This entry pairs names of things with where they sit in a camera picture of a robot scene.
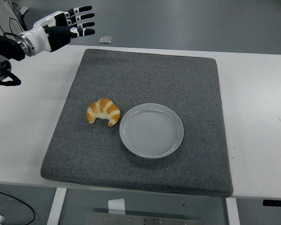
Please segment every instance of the gray floor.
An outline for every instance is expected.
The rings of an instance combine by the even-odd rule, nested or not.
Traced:
[[[24,18],[28,29],[31,29],[37,20],[57,10],[67,10],[90,3],[88,0],[13,2],[29,7]],[[77,38],[71,44],[98,46],[100,37],[111,36],[110,46],[115,47],[281,54],[281,0],[92,0],[91,5],[96,14],[91,20],[96,23],[96,34]],[[44,221],[48,209],[51,208],[54,189],[0,185],[0,191],[8,191],[36,206],[39,221],[32,224],[46,224]],[[78,212],[75,207],[80,207],[81,211],[104,211],[109,197],[120,196],[119,193],[114,193],[112,196],[102,195],[100,198],[99,195],[94,196],[92,191],[71,190],[66,197],[60,224],[70,222],[67,212],[71,209]],[[173,216],[177,216],[178,210],[181,210],[185,215],[191,216],[195,215],[192,210],[199,209],[206,215],[215,214],[218,219],[224,214],[223,208],[207,205],[210,199],[202,199],[202,205],[192,205],[189,197],[171,199],[153,195],[141,199],[141,206],[138,208],[133,206],[132,202],[141,196],[125,194],[125,198],[130,212],[135,214],[153,213],[166,216],[173,212]],[[155,200],[151,204],[149,200],[152,198]],[[184,200],[188,201],[185,208],[181,207]],[[12,202],[0,197],[1,210],[7,212],[10,203]],[[158,204],[161,203],[165,207],[164,211],[158,209]],[[281,224],[281,208],[264,208],[260,203],[260,200],[237,200],[241,225]],[[190,214],[187,214],[185,209],[190,210]],[[25,216],[21,213],[21,222],[25,223],[29,218],[28,212]]]
[[[72,41],[115,47],[281,54],[281,0],[14,0],[28,29],[58,10],[91,4],[95,35]]]
[[[170,195],[132,191],[68,189],[60,225],[88,224],[90,212],[108,213],[108,200],[125,200],[127,215],[203,221],[204,225],[228,225],[224,198]]]
[[[47,224],[53,203],[55,188],[1,185],[0,192],[11,195],[30,205],[35,211],[32,225]],[[0,194],[0,215],[4,225],[27,224],[33,219],[33,212],[25,204]]]

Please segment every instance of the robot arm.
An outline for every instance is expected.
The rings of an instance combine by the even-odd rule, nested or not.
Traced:
[[[0,85],[14,86],[21,84],[11,73],[9,59],[23,60],[25,56],[34,56],[42,51],[53,52],[70,43],[71,39],[88,36],[95,33],[88,27],[94,22],[81,23],[82,20],[92,18],[93,13],[81,12],[91,10],[91,6],[72,8],[68,11],[57,11],[37,21],[33,28],[19,35],[4,33],[0,36]],[[7,38],[6,35],[15,36],[16,40]],[[10,77],[13,81],[3,82]]]
[[[86,27],[93,26],[95,23],[79,22],[92,18],[95,14],[77,15],[91,9],[91,6],[85,6],[65,12],[57,11],[37,21],[31,30],[19,34],[25,54],[33,56],[42,51],[53,52],[69,44],[72,38],[94,34],[93,29]]]

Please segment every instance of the white plate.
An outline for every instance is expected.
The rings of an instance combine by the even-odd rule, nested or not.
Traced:
[[[177,114],[163,105],[147,103],[130,109],[120,123],[124,145],[144,158],[161,158],[173,153],[183,139]]]

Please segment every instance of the white table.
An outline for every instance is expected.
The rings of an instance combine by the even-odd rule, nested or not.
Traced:
[[[281,55],[67,45],[12,61],[18,87],[0,86],[0,183],[87,188],[45,180],[40,168],[87,48],[200,56],[217,61],[234,192],[281,199]]]

